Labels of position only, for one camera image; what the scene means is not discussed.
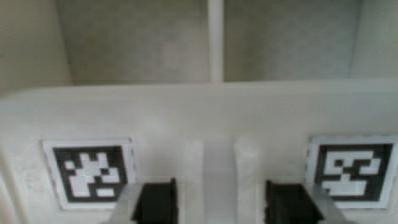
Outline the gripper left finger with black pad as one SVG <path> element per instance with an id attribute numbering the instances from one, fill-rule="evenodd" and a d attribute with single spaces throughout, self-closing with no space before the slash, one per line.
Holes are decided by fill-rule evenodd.
<path id="1" fill-rule="evenodd" d="M 175 179 L 124 186 L 113 210 L 113 224 L 177 224 Z"/>

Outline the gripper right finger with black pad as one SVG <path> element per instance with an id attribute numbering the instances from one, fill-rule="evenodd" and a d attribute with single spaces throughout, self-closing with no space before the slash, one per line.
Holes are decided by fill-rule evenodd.
<path id="1" fill-rule="evenodd" d="M 332 198 L 314 184 L 264 182 L 264 224 L 346 224 Z"/>

